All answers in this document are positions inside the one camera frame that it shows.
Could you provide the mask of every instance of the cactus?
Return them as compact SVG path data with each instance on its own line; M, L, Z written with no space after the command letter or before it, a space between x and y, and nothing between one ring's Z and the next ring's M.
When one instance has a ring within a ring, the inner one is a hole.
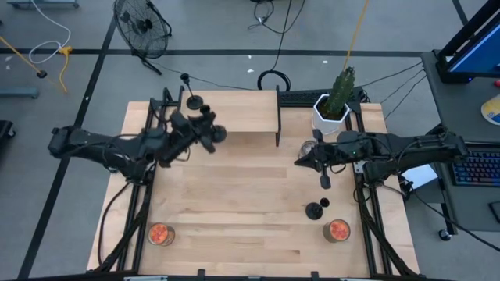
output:
M355 71L352 67L348 67L337 77L330 97L318 108L324 119L338 120L342 117L342 109L351 97L354 80Z

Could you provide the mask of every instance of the caster wheel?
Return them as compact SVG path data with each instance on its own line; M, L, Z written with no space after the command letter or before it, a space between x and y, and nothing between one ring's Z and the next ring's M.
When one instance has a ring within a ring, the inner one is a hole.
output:
M443 241L450 241L452 239L452 236L448 233L446 229L439 230L439 238Z
M7 133L7 137L11 139L15 136L16 136L16 131L13 128L10 128L9 133Z

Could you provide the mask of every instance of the white paper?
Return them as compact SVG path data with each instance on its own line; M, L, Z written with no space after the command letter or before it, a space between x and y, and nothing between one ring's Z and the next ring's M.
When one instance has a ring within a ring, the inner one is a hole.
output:
M403 176L408 180L413 182L413 189L417 189L424 184L430 182L431 180L437 179L438 175L430 167L430 165L422 165L403 173Z

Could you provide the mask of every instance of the white cable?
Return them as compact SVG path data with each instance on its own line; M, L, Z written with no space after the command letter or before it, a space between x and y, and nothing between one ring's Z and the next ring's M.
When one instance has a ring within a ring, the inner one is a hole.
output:
M47 20L48 20L48 21L50 21L51 23L54 23L56 26L61 27L61 28L64 28L65 30L67 30L67 31L68 31L68 39L66 40L66 42L64 42L64 44L61 44L61 43L59 43L58 41L46 41L46 42L43 42L43 43L41 43L40 45L38 45L38 46L36 46L36 47L34 47L34 48L32 48L32 49L31 49L30 54L28 55L28 58L30 59L30 61L31 61L32 63L34 63L34 64L40 64L40 63L43 63L43 62L47 62L49 59L52 59L52 57L53 57L55 54L57 54L57 52L58 52L60 49L62 49L62 48L64 48L64 47L66 47L66 45L68 44L68 42L70 41L70 38L71 38L71 30L70 30L68 27L63 26L62 24L59 24L59 23L55 22L53 19L51 19L51 18L49 18L48 16L46 16L46 15L45 15L45 14L44 14L41 10L40 10L40 8L38 8L38 6L37 6L37 4L34 2L34 0L31 0L31 3L33 3L33 5L34 5L34 7L37 9L37 11L38 11L38 12L39 12L39 13L40 13L40 14L41 14L41 15L42 15L45 19L47 19ZM54 51L54 53L53 53L52 55L50 55L49 57L47 57L47 58L45 58L45 59L41 60L40 62L35 62L35 61L33 60L33 58L31 58L31 56L33 55L33 52L35 52L35 51L36 51L37 49L39 49L41 46L46 45L46 44L52 44L52 43L56 43L56 44L58 45L57 50L55 50L55 51Z

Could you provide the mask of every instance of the potted plant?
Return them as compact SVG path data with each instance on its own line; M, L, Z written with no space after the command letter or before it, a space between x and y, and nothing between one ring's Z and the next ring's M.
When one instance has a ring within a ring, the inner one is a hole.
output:
M331 94L322 94L313 107L312 126L323 135L338 130L351 109L345 104L354 88L355 71L348 67L342 71L334 83Z

